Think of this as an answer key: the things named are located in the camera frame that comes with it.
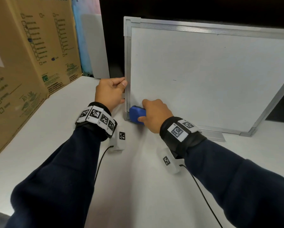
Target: whiteboard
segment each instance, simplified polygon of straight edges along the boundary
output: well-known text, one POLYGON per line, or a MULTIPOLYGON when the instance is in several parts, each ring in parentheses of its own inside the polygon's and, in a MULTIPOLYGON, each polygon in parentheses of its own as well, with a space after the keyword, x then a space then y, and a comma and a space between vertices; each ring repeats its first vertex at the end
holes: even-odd
POLYGON ((200 127, 248 132, 284 85, 284 39, 131 30, 130 106, 159 98, 200 127))

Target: aluminum frame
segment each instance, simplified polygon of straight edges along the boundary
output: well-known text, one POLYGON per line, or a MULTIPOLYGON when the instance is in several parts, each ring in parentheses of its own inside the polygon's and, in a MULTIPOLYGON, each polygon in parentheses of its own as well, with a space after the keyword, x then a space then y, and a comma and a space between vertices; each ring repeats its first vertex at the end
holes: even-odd
MULTIPOLYGON (((199 23, 199 22, 178 22, 178 21, 166 21, 155 19, 142 19, 136 17, 124 17, 124 45, 125 45, 125 79, 128 81, 128 85, 125 89, 125 113, 129 112, 130 108, 130 76, 131 76, 131 30, 132 27, 148 28, 148 29, 162 29, 184 32, 198 32, 198 33, 210 33, 210 34, 224 34, 235 35, 244 37, 257 37, 257 38, 275 38, 284 39, 284 29, 277 28, 262 28, 251 26, 239 26, 239 25, 221 25, 212 23, 199 23)), ((221 133, 238 134, 240 136, 252 137, 257 131, 260 123, 266 119, 270 112, 276 107, 277 103, 284 96, 284 84, 273 97, 269 105, 265 108, 263 113, 254 123, 252 128, 248 132, 242 132, 238 130, 229 130, 224 128, 217 128, 211 126, 198 126, 201 130, 214 131, 221 133)))

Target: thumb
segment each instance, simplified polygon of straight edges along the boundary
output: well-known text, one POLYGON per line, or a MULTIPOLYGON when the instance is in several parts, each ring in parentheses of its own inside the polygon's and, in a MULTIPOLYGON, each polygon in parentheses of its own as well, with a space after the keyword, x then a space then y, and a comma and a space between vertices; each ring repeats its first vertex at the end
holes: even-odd
POLYGON ((146 122, 146 117, 145 116, 138 117, 138 121, 144 123, 144 122, 146 122))
POLYGON ((120 84, 117 85, 117 88, 122 90, 122 93, 125 89, 125 87, 127 86, 128 82, 126 80, 122 81, 120 84))

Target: white table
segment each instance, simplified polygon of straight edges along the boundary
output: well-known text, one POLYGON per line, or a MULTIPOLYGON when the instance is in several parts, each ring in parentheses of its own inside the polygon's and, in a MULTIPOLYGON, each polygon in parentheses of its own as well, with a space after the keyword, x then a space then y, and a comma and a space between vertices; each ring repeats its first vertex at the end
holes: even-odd
MULTIPOLYGON (((13 188, 71 136, 97 84, 83 76, 54 93, 0 154, 0 212, 13 213, 13 188)), ((159 135, 125 122, 123 109, 113 117, 125 128, 127 148, 103 158, 85 227, 219 227, 190 174, 171 175, 159 162, 155 150, 165 146, 159 135)), ((265 121, 252 138, 224 137, 220 145, 284 176, 284 123, 265 121)), ((100 157, 107 146, 102 142, 100 157)), ((200 187, 222 226, 233 227, 200 187)))

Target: navy blue sleeve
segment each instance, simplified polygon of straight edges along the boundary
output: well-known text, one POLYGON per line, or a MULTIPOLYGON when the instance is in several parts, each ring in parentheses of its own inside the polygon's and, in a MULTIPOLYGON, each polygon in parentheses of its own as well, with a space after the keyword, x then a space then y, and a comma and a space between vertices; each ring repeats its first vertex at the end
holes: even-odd
POLYGON ((238 228, 284 227, 284 177, 205 140, 185 164, 238 228))
POLYGON ((11 195, 6 228, 84 227, 94 192, 100 139, 77 128, 11 195))

